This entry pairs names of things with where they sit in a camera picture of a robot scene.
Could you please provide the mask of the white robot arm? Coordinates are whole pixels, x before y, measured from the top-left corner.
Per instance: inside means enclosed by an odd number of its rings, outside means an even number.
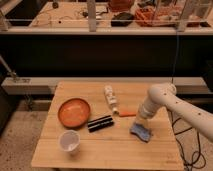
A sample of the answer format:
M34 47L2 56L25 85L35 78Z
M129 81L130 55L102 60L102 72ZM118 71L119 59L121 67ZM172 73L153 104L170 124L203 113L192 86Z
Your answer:
M213 114L178 98L176 93L172 83L151 85L144 102L139 106L135 122L147 127L147 119L153 118L161 107L166 107L213 142Z

